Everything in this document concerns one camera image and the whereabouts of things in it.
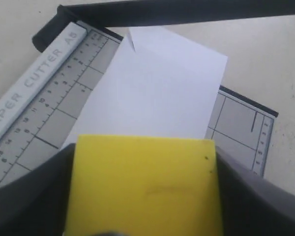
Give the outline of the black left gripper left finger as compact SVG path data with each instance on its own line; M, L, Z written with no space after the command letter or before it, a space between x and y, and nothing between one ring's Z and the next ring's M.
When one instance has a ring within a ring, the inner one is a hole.
M60 236L64 232L75 144L0 187L0 236Z

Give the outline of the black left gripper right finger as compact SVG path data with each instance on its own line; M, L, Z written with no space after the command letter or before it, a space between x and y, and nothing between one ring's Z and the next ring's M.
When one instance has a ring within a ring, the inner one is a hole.
M295 195L216 148L225 236L295 236Z

